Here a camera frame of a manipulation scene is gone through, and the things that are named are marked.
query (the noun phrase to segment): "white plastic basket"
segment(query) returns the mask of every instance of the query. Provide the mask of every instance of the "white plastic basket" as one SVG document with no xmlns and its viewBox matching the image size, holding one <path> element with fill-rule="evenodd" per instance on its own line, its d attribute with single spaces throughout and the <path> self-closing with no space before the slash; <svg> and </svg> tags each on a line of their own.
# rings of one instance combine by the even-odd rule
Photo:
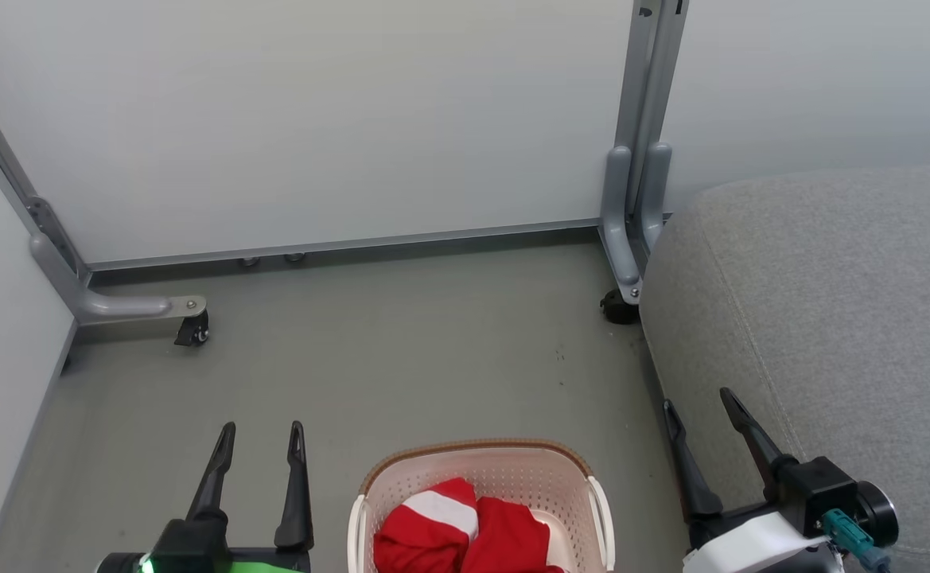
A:
<svg viewBox="0 0 930 573">
<path fill-rule="evenodd" d="M 377 573 L 373 536 L 387 514 L 451 478 L 468 480 L 478 497 L 527 505 L 551 530 L 549 565 L 569 573 L 613 570 L 613 516 L 588 464 L 559 443 L 497 439 L 420 447 L 377 464 L 348 518 L 348 573 Z"/>
</svg>

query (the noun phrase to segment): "brown basket rim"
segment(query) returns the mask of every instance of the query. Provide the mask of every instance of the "brown basket rim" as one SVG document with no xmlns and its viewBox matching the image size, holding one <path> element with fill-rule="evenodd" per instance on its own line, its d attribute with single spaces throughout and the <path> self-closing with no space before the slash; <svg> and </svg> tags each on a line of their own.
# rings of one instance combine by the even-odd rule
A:
<svg viewBox="0 0 930 573">
<path fill-rule="evenodd" d="M 376 481 L 377 476 L 385 469 L 398 462 L 421 456 L 429 456 L 429 454 L 462 452 L 463 450 L 485 450 L 492 449 L 493 447 L 497 447 L 497 449 L 500 449 L 500 447 L 522 447 L 522 449 L 529 450 L 552 450 L 552 452 L 562 454 L 562 456 L 574 462 L 574 464 L 578 466 L 578 469 L 582 471 L 582 474 L 585 475 L 585 478 L 589 478 L 592 475 L 592 468 L 589 468 L 585 459 L 578 456 L 578 453 L 571 450 L 570 447 L 564 446 L 560 442 L 551 442 L 548 439 L 524 438 L 466 439 L 461 440 L 461 442 L 433 443 L 431 446 L 411 447 L 409 450 L 401 450 L 398 453 L 387 456 L 384 460 L 381 460 L 380 463 L 374 465 L 373 469 L 369 470 L 369 473 L 366 474 L 366 479 L 363 480 L 362 487 L 359 488 L 359 494 L 361 496 L 366 496 L 366 494 L 369 493 L 370 487 L 373 486 L 373 482 Z"/>
</svg>

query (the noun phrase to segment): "black wheel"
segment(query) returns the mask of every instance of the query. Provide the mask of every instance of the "black wheel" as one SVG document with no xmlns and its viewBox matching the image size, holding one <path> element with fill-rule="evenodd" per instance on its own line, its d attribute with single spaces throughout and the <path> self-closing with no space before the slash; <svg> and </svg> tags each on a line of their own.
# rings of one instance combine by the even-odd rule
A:
<svg viewBox="0 0 930 573">
<path fill-rule="evenodd" d="M 210 315 L 207 311 L 181 320 L 174 344 L 180 347 L 200 347 L 210 338 Z"/>
<path fill-rule="evenodd" d="M 603 316 L 606 316 L 608 322 L 613 324 L 633 324 L 638 322 L 638 306 L 632 306 L 624 302 L 621 297 L 621 291 L 613 289 L 599 301 L 599 308 L 602 309 Z"/>
</svg>

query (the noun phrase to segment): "red and white clothing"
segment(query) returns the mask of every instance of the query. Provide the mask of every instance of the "red and white clothing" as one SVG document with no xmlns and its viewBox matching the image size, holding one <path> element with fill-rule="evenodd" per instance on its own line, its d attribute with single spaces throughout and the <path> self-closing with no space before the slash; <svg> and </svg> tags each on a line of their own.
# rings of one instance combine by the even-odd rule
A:
<svg viewBox="0 0 930 573">
<path fill-rule="evenodd" d="M 373 540 L 379 573 L 563 573 L 546 565 L 549 527 L 525 505 L 476 501 L 464 479 L 407 498 Z"/>
</svg>

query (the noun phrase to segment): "white stripe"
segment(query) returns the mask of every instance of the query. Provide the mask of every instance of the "white stripe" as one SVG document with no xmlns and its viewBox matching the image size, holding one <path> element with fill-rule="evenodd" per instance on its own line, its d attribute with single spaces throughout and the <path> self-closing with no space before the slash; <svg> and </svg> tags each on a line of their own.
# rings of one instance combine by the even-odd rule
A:
<svg viewBox="0 0 930 573">
<path fill-rule="evenodd" d="M 471 540 L 474 540 L 476 533 L 479 532 L 479 514 L 476 513 L 475 508 L 462 504 L 460 501 L 451 500 L 450 497 L 442 496 L 432 490 L 416 493 L 404 500 L 403 505 L 422 517 L 446 523 L 467 534 Z"/>
</svg>

